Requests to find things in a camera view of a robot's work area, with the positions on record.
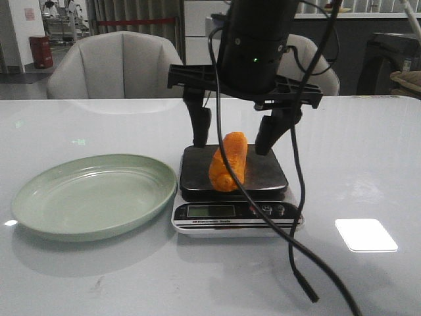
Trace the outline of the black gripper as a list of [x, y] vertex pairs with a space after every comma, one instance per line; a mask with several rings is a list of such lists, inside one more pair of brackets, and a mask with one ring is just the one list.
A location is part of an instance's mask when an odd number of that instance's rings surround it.
[[[317, 85], [306, 84], [299, 92], [300, 81], [277, 75], [268, 92], [257, 93], [241, 91], [221, 82], [216, 84], [214, 67], [211, 65], [170, 65], [168, 72], [168, 87], [184, 87], [183, 100], [190, 116], [193, 130], [193, 146], [205, 147], [211, 124], [211, 110], [204, 106], [205, 91], [220, 90], [220, 93], [234, 98], [253, 101], [255, 103], [285, 103], [294, 101], [296, 97], [302, 104], [317, 108], [322, 92]], [[255, 140], [255, 152], [267, 155], [272, 146], [295, 126], [302, 117], [299, 109], [294, 113], [291, 108], [273, 109], [270, 116], [264, 115]]]

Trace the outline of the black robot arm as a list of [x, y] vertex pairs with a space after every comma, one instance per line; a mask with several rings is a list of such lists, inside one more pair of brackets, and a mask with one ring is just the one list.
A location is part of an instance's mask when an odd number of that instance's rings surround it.
[[302, 117], [301, 105], [316, 108], [318, 86], [280, 76], [297, 1], [232, 1], [224, 21], [215, 65], [170, 65], [168, 87], [181, 86], [193, 129], [193, 145], [207, 144], [211, 112], [205, 92], [252, 101], [263, 116], [255, 152], [267, 155], [272, 146]]

